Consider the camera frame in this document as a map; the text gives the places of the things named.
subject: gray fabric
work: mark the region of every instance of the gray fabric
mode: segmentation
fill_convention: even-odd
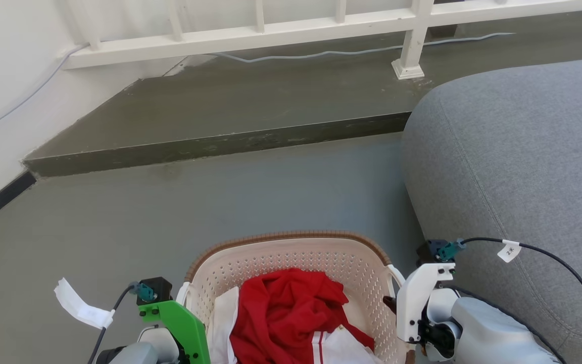
[[[582,276],[582,61],[451,81],[415,108],[402,166],[427,238],[496,237],[547,249]],[[532,324],[582,363],[582,287],[552,259],[478,242],[456,283]]]

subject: white plastic basket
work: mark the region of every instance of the white plastic basket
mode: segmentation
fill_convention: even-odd
[[[413,346],[397,338],[396,317],[383,304],[395,297],[404,277],[374,242],[353,233],[308,231],[233,240],[212,247],[192,264],[176,301],[208,325],[215,297],[245,280],[297,267],[323,271],[344,285],[349,322],[374,338],[374,353],[388,364],[404,364]]]

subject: cable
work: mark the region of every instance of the cable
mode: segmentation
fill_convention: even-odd
[[[51,75],[46,78],[46,80],[44,80],[44,82],[42,82],[41,85],[39,85],[39,87],[35,88],[35,90],[33,90],[32,93],[30,93],[30,95],[28,95],[28,97],[26,97],[22,102],[18,103],[17,106],[15,106],[14,108],[10,109],[7,113],[5,113],[4,115],[0,116],[0,120],[2,120],[3,118],[9,116],[13,111],[19,109],[19,106],[22,106],[23,104],[26,103],[26,101],[28,101],[31,97],[35,96],[35,94],[42,88],[44,87],[44,85],[46,85],[51,78],[53,78],[53,76],[55,76],[56,73],[58,73],[58,71],[62,68],[62,66],[65,64],[65,62],[67,62],[67,59],[69,59],[69,56],[72,55],[73,53],[85,48],[86,46],[88,46],[88,43],[86,44],[82,44],[70,51],[68,51],[66,53],[66,55],[64,55],[64,57],[62,58],[62,60],[60,61],[60,64],[55,68],[55,70],[53,71],[53,73],[51,73]]]
[[[475,241],[481,241],[481,240],[485,240],[488,242],[498,242],[498,243],[503,242],[503,239],[496,239],[496,238],[470,238],[470,239],[463,240],[460,244],[466,244],[467,242],[475,242]],[[570,267],[570,265],[568,263],[564,262],[564,260],[562,260],[561,258],[559,258],[556,255],[549,253],[548,251],[541,249],[539,247],[535,247],[535,246],[531,246],[529,244],[523,244],[523,243],[518,243],[518,244],[520,245],[520,247],[524,247],[526,249],[530,249],[533,251],[538,251],[538,253],[543,253],[543,254],[549,256],[550,258],[556,260],[556,262],[559,262],[561,265],[563,265],[563,267],[567,268],[567,270],[570,271],[571,274],[573,274],[573,276],[576,277],[576,279],[578,279],[580,285],[582,285],[582,278],[580,277],[578,272],[576,272],[572,267]]]
[[[118,297],[118,300],[116,300],[116,304],[114,305],[113,309],[118,309],[118,306],[120,306],[120,302],[123,300],[123,298],[125,298],[125,295],[127,295],[127,292],[133,290],[135,287],[136,286],[134,284],[131,284],[129,287],[125,288],[125,290],[120,295],[120,297]],[[106,331],[107,331],[106,327],[103,327],[102,330],[100,330],[100,335],[98,336],[98,340],[95,342],[93,352],[91,353],[91,357],[89,358],[87,364],[93,363],[93,359],[95,359],[95,355],[98,353],[98,349],[100,348],[100,343],[102,343],[102,337],[105,335]]]
[[[473,297],[474,299],[481,300],[481,301],[482,301],[482,302],[484,302],[485,304],[487,304],[487,305],[489,305],[489,306],[491,306],[491,307],[493,307],[493,308],[495,308],[495,309],[498,309],[499,311],[501,311],[502,313],[504,313],[504,314],[505,314],[505,315],[507,315],[507,316],[511,316],[511,317],[512,317],[514,320],[516,320],[516,321],[517,321],[517,322],[518,322],[520,325],[523,325],[524,327],[526,327],[526,328],[527,328],[527,330],[531,331],[531,333],[532,333],[532,334],[534,334],[534,335],[538,336],[538,339],[540,339],[540,341],[541,341],[543,344],[545,344],[545,346],[547,346],[547,347],[549,348],[549,350],[551,350],[551,351],[552,351],[552,354],[553,354],[553,355],[555,355],[555,357],[556,357],[557,359],[559,359],[559,360],[561,361],[561,363],[562,363],[562,364],[567,364],[567,362],[565,361],[565,359],[564,359],[564,358],[563,358],[563,357],[560,355],[560,353],[559,353],[559,352],[558,352],[556,349],[554,349],[554,347],[553,347],[553,346],[552,346],[552,345],[549,343],[549,341],[547,341],[547,339],[545,339],[545,337],[544,337],[543,335],[541,335],[541,334],[540,334],[538,331],[536,331],[536,329],[534,329],[533,327],[531,327],[531,326],[527,325],[527,324],[524,322],[524,320],[522,320],[522,319],[521,319],[521,318],[519,318],[518,316],[514,315],[513,313],[510,313],[510,312],[509,312],[509,311],[507,311],[506,309],[503,309],[502,307],[500,307],[500,306],[498,306],[498,305],[496,305],[496,304],[492,303],[491,301],[489,301],[489,300],[487,300],[487,299],[485,299],[485,298],[482,298],[482,297],[480,297],[480,296],[476,295],[475,293],[473,293],[473,292],[471,292],[471,291],[465,290],[464,288],[460,288],[460,287],[458,287],[458,286],[455,286],[455,285],[453,285],[453,284],[444,284],[442,287],[443,287],[443,288],[450,288],[450,289],[451,289],[451,290],[453,290],[453,291],[462,292],[462,293],[464,293],[464,294],[465,294],[465,295],[467,295],[467,296],[471,296],[471,297]]]
[[[458,42],[463,42],[463,41],[478,41],[478,40],[484,40],[484,39],[488,39],[490,37],[496,37],[499,35],[511,35],[511,34],[515,34],[515,33],[492,33],[492,34],[487,34],[487,35],[483,35],[481,37],[467,37],[467,38],[455,38],[455,39],[443,39],[443,40],[438,40],[438,41],[429,41],[424,43],[424,46],[435,46],[437,44],[445,44],[445,43],[458,43]],[[355,56],[355,55],[366,55],[367,53],[376,53],[376,52],[383,52],[383,51],[391,51],[393,49],[401,49],[404,46],[402,45],[395,45],[392,47],[386,47],[386,48],[377,48],[377,49],[367,49],[365,51],[357,51],[357,52],[342,52],[342,51],[324,51],[321,53],[315,53],[314,55],[305,55],[305,56],[266,56],[266,57],[261,57],[261,58],[254,58],[252,60],[247,60],[244,58],[240,58],[240,57],[236,57],[236,56],[232,56],[232,55],[227,55],[226,53],[211,53],[212,56],[220,56],[220,57],[225,57],[225,58],[230,58],[231,60],[236,60],[236,61],[240,61],[240,62],[244,62],[247,64],[252,64],[254,62],[261,62],[261,61],[266,61],[266,60],[305,60],[308,58],[316,58],[316,57],[320,57],[320,56],[324,56],[324,55],[343,55],[343,56]]]

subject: paper label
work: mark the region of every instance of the paper label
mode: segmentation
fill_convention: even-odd
[[[502,242],[504,243],[504,247],[500,253],[497,253],[497,256],[507,263],[511,262],[520,253],[522,247],[519,242],[511,242],[511,240],[503,240]]]
[[[106,311],[86,304],[64,278],[58,281],[58,286],[55,287],[55,296],[58,298],[62,308],[87,325],[102,329],[103,327],[109,327],[113,321],[112,316],[115,312],[113,309]]]

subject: white wall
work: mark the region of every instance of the white wall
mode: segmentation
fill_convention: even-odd
[[[0,116],[53,70],[81,35],[63,0],[0,0]],[[139,78],[178,59],[60,71],[35,97],[0,121],[0,189],[23,172],[21,159]]]

